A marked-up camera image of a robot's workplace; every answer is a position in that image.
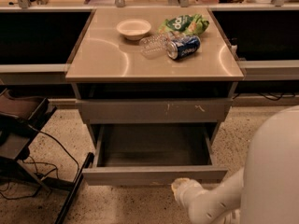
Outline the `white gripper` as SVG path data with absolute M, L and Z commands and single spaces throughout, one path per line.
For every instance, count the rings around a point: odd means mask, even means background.
M 176 202 L 184 208 L 188 208 L 190 203 L 199 195 L 206 193 L 196 180 L 189 178 L 176 178 L 171 184 Z

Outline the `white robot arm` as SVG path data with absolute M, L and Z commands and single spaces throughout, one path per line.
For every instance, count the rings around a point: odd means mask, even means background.
M 192 224 L 299 224 L 299 106 L 265 121 L 244 167 L 216 188 L 178 178 L 171 189 Z

